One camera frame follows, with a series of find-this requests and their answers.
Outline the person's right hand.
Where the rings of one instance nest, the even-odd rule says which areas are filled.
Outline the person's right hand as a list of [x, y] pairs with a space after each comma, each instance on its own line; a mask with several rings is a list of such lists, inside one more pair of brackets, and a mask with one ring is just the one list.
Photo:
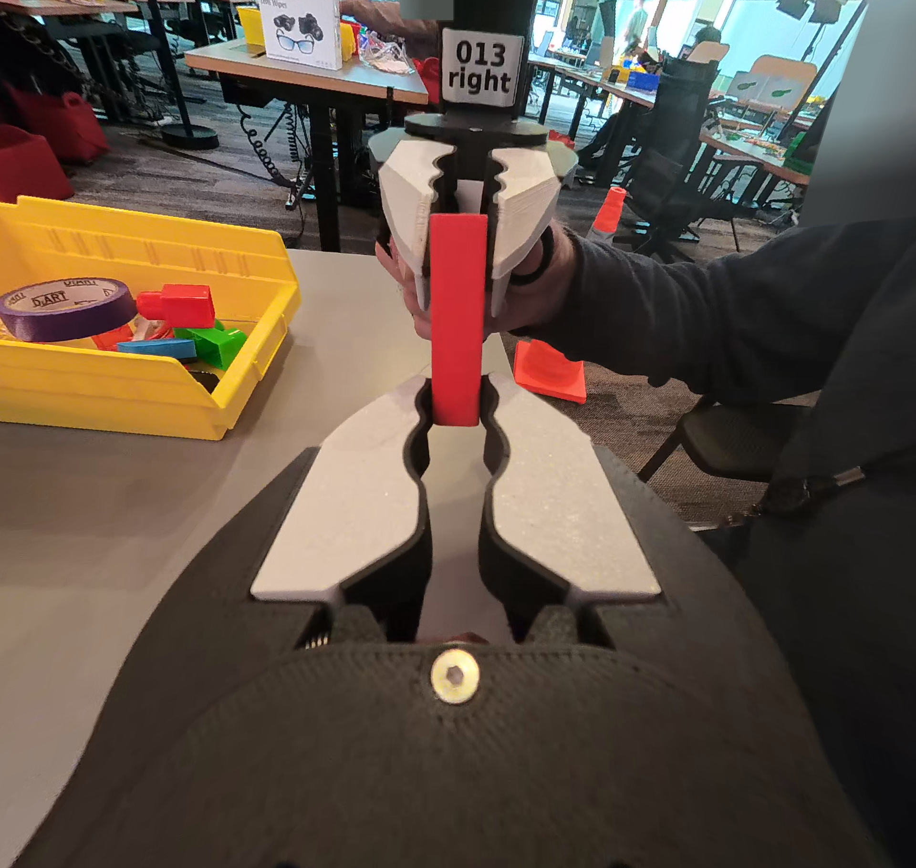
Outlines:
[[[545, 264], [543, 258], [543, 244], [548, 241], [547, 233], [544, 233], [515, 269], [516, 274], [523, 277], [534, 274], [540, 267], [544, 267], [543, 273], [533, 283], [510, 285], [500, 312], [495, 317], [487, 316], [485, 319], [484, 339], [494, 332], [512, 332], [543, 325], [558, 313], [565, 302], [576, 269], [573, 242], [558, 221], [553, 220], [548, 228], [553, 242], [551, 261]], [[430, 340], [429, 312], [422, 310], [418, 303], [414, 274], [389, 237], [384, 242], [378, 237], [374, 245], [379, 263], [401, 287], [404, 304], [413, 318], [416, 333]]]

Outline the small red toy brick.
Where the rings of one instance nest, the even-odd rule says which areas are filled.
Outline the small red toy brick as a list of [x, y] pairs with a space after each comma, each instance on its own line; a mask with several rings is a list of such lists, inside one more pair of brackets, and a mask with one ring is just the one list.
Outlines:
[[210, 287], [200, 284], [166, 284], [160, 290], [135, 296], [140, 316], [164, 321], [173, 328], [211, 329], [216, 317]]

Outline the orange traffic cone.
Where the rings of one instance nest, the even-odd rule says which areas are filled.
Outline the orange traffic cone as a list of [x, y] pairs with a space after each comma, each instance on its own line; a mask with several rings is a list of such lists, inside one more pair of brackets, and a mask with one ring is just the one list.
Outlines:
[[[610, 245], [625, 201], [624, 187], [611, 187], [586, 239]], [[584, 363], [573, 362], [543, 341], [522, 340], [515, 349], [513, 374], [522, 388], [555, 399], [584, 404], [587, 398]]]

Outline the person's dark clothing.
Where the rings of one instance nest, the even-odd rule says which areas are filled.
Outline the person's dark clothing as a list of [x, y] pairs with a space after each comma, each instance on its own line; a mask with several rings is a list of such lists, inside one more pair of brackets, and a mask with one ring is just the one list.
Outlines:
[[914, 866], [914, 220], [797, 230], [738, 259], [721, 309], [710, 393], [820, 393], [740, 579], [855, 804]]

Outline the white cardboard box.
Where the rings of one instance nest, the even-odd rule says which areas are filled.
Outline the white cardboard box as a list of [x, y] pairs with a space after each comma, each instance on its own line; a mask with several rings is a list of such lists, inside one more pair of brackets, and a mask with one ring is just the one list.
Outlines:
[[266, 55], [337, 72], [343, 67], [339, 0], [258, 0]]

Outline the long wooden table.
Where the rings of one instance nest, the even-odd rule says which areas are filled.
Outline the long wooden table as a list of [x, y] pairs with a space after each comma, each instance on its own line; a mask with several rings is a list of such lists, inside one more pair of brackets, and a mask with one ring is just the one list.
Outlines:
[[338, 205], [354, 204], [354, 159], [363, 118], [392, 117], [396, 104], [422, 108], [427, 90], [417, 74], [389, 74], [359, 59], [337, 71], [269, 59], [252, 53], [243, 40], [210, 45], [184, 54], [188, 67], [215, 73], [229, 104], [263, 106], [277, 99], [304, 106], [312, 144], [312, 169], [319, 237], [326, 252], [339, 252]]

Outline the red toy block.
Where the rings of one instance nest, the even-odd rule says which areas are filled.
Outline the red toy block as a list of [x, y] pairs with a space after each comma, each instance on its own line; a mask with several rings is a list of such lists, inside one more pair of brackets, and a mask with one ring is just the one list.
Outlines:
[[475, 427], [480, 414], [487, 217], [430, 218], [431, 408], [435, 424]]

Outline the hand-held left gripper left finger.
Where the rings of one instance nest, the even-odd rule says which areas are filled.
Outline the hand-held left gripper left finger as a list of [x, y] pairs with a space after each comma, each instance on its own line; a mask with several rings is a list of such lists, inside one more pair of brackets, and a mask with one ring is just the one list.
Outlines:
[[338, 603], [422, 536], [429, 380], [416, 375], [323, 442], [251, 585], [263, 601]]

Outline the blue toy block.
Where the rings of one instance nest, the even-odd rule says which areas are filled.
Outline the blue toy block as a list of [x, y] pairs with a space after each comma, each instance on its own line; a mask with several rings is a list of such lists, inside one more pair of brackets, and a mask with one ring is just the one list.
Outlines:
[[195, 362], [198, 359], [195, 341], [187, 338], [121, 341], [115, 345], [115, 349], [122, 354], [171, 358], [182, 363]]

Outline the yellow plastic bin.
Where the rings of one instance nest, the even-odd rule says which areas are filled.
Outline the yellow plastic bin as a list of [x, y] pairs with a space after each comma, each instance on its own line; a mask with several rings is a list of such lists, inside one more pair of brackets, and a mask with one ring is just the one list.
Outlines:
[[301, 304], [274, 231], [21, 197], [1, 207], [2, 293], [52, 279], [109, 278], [132, 293], [207, 285], [246, 342], [212, 393], [175, 359], [17, 341], [2, 329], [2, 421], [222, 439], [264, 378]]

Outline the green toy block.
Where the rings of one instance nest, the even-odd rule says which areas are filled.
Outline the green toy block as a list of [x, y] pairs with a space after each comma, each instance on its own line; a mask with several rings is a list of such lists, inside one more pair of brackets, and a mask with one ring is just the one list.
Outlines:
[[211, 328], [173, 328], [176, 339], [194, 343], [197, 360], [226, 371], [245, 346], [247, 335], [237, 328], [227, 328], [219, 320]]

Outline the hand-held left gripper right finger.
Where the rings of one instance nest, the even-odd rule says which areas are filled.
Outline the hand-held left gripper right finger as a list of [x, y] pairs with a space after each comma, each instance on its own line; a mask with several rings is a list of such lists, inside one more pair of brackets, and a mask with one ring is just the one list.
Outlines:
[[539, 588], [572, 604], [661, 593], [591, 439], [506, 374], [485, 381], [487, 526]]

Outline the person's right forearm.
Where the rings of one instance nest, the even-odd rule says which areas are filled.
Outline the person's right forearm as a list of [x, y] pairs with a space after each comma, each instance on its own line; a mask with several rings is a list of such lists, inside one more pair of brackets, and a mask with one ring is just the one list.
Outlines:
[[794, 228], [703, 265], [572, 244], [563, 302], [516, 329], [569, 359], [729, 404], [914, 398], [914, 219]]

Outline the black office chair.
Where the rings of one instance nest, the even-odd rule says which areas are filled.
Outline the black office chair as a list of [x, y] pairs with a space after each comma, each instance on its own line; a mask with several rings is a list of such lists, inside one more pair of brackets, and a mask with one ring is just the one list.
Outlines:
[[700, 398], [637, 473], [647, 483], [677, 449], [701, 472], [767, 483], [794, 431], [810, 414], [804, 404], [718, 404]]
[[625, 203], [647, 222], [635, 252], [657, 256], [665, 264], [693, 261], [674, 244], [691, 222], [733, 222], [742, 216], [728, 200], [711, 199], [687, 182], [717, 68], [717, 61], [665, 59], [648, 128], [630, 174]]

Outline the purple tape roll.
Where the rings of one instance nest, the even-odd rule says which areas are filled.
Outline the purple tape roll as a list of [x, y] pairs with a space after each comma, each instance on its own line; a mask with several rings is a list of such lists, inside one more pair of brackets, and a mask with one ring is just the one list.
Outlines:
[[54, 279], [7, 292], [1, 318], [13, 338], [54, 343], [100, 335], [136, 315], [127, 285], [106, 278]]

